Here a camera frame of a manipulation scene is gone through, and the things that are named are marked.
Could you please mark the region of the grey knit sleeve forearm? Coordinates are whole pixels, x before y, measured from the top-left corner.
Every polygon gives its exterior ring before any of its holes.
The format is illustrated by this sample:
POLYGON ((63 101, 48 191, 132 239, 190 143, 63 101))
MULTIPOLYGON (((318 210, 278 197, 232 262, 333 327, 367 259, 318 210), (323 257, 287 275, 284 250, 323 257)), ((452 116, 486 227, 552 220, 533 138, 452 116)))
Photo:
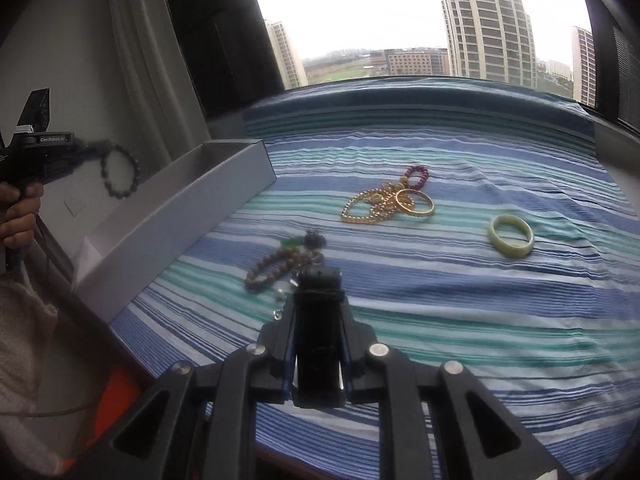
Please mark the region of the grey knit sleeve forearm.
POLYGON ((62 460, 25 422, 35 413, 58 310, 32 288, 25 267, 1 278, 1 442, 27 469, 53 476, 62 460))

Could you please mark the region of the person's left hand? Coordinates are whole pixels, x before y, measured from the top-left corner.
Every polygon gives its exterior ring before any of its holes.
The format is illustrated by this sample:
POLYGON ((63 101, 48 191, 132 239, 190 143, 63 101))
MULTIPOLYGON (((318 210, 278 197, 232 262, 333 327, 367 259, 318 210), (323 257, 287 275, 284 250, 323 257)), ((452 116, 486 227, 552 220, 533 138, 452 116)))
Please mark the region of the person's left hand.
POLYGON ((43 193, 39 182, 30 184, 24 193, 1 183, 1 208, 6 211, 1 222, 1 241, 5 248, 22 249, 32 244, 43 193))

